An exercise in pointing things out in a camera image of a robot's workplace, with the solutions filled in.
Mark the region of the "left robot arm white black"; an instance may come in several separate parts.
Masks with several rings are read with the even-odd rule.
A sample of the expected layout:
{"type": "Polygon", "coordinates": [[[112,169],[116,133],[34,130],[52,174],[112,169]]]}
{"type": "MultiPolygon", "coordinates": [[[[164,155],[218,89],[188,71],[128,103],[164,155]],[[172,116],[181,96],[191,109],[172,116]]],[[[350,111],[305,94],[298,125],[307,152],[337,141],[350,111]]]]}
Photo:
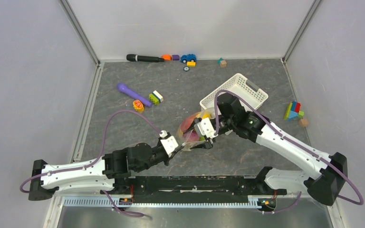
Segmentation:
{"type": "Polygon", "coordinates": [[[131,172],[141,172],[170,159],[183,149],[173,140],[159,140],[155,147],[139,143],[105,154],[98,161],[89,160],[67,165],[49,165],[44,160],[33,164],[28,190],[30,201],[47,200],[54,194],[126,193],[131,172]]]}

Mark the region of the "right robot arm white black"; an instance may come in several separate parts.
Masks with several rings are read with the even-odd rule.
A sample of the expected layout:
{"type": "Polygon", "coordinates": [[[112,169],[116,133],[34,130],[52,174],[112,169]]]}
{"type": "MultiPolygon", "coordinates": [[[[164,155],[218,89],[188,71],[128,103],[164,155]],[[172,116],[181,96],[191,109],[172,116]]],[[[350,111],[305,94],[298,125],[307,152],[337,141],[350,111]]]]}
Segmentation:
{"type": "Polygon", "coordinates": [[[346,156],[322,152],[301,142],[254,108],[245,110],[247,102],[232,92],[218,92],[214,101],[217,134],[233,131],[240,138],[267,147],[297,165],[306,174],[297,190],[305,189],[317,202],[332,206],[337,198],[342,198],[340,191],[349,180],[346,156]]]}

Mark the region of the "purple toy onion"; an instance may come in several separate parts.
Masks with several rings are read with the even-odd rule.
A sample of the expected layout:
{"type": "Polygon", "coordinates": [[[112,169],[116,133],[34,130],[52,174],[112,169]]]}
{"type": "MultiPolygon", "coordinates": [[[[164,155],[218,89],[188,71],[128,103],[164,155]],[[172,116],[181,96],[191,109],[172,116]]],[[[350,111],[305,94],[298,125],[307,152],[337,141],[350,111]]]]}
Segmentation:
{"type": "Polygon", "coordinates": [[[198,142],[200,140],[200,137],[195,130],[185,132],[183,138],[186,143],[198,142]]]}

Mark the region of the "clear zip top bag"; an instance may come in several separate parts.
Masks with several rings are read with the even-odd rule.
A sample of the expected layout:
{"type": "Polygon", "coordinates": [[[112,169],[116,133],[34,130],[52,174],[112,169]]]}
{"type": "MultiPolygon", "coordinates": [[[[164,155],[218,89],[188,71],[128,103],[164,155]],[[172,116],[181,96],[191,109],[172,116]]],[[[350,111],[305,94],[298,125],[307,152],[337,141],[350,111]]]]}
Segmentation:
{"type": "Polygon", "coordinates": [[[187,117],[177,129],[177,141],[183,151],[193,149],[210,149],[213,147],[216,133],[215,113],[205,109],[187,117]]]}

